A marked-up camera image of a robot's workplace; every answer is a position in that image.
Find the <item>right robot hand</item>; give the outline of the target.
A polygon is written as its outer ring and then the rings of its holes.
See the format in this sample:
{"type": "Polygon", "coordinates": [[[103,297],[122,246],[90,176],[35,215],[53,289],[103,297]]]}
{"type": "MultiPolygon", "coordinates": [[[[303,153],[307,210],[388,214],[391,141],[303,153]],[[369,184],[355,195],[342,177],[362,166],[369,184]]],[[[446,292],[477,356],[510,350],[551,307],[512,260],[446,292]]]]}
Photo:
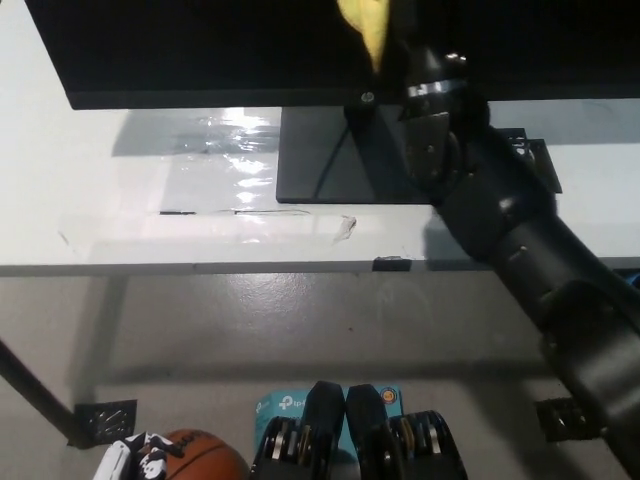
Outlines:
{"type": "Polygon", "coordinates": [[[390,31],[405,53],[407,96],[464,88],[467,60],[456,45],[456,1],[393,1],[390,31]]]}

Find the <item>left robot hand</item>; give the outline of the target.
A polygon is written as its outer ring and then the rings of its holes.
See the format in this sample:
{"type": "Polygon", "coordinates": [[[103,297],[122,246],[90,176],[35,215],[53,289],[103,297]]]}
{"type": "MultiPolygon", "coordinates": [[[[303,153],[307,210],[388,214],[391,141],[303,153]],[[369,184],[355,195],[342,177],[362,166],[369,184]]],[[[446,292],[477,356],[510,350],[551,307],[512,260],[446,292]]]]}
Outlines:
{"type": "Polygon", "coordinates": [[[182,450],[167,438],[143,432],[112,443],[93,480],[166,479],[168,459],[183,456],[182,450]]]}

